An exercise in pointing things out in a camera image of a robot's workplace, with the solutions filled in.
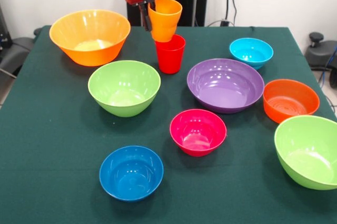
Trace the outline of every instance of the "green bowl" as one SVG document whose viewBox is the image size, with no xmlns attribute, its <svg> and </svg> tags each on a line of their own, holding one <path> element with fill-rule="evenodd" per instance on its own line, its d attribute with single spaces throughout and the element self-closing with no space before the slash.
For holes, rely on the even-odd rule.
<svg viewBox="0 0 337 224">
<path fill-rule="evenodd" d="M 154 100 L 161 79 L 143 62 L 117 61 L 97 69 L 89 78 L 88 89 L 96 102 L 109 113 L 132 117 Z"/>
<path fill-rule="evenodd" d="M 291 117 L 278 126 L 274 140 L 281 165 L 295 182 L 309 189 L 337 189 L 336 122 Z"/>
</svg>

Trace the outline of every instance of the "purple bowl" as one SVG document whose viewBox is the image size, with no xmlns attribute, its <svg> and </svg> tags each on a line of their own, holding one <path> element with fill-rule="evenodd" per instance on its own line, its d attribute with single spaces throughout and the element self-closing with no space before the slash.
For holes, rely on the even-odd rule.
<svg viewBox="0 0 337 224">
<path fill-rule="evenodd" d="M 211 59 L 195 65 L 187 75 L 192 94 L 211 111 L 240 112 L 263 94 L 260 74 L 245 63 L 231 59 Z"/>
</svg>

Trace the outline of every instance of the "magenta bowl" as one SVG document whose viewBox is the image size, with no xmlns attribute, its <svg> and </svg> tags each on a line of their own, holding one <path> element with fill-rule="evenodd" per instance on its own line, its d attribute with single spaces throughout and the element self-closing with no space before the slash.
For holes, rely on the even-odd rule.
<svg viewBox="0 0 337 224">
<path fill-rule="evenodd" d="M 218 113 L 240 112 L 263 94 L 260 74 L 245 63 L 231 59 L 210 59 L 195 65 L 187 85 L 206 108 Z"/>
<path fill-rule="evenodd" d="M 170 133 L 182 151 L 193 157 L 202 157 L 224 142 L 227 128 L 222 119 L 213 112 L 191 109 L 173 118 Z"/>
</svg>

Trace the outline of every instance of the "large orange bowl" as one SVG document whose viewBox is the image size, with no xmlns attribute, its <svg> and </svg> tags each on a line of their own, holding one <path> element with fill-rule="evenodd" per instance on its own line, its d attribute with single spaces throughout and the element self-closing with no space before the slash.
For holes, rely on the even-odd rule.
<svg viewBox="0 0 337 224">
<path fill-rule="evenodd" d="M 130 30 L 130 22 L 121 14 L 90 9 L 60 18 L 49 36 L 74 62 L 100 66 L 118 56 Z"/>
</svg>

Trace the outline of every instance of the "blue bowl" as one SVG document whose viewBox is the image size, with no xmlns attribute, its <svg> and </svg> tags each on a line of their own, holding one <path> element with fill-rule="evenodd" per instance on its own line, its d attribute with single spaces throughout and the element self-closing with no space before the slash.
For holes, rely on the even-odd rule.
<svg viewBox="0 0 337 224">
<path fill-rule="evenodd" d="M 240 38 L 230 45 L 230 51 L 235 59 L 244 62 L 258 70 L 274 54 L 273 48 L 257 38 Z"/>
<path fill-rule="evenodd" d="M 112 152 L 102 163 L 100 182 L 112 197 L 139 201 L 154 192 L 164 176 L 160 157 L 142 146 L 127 146 Z"/>
</svg>

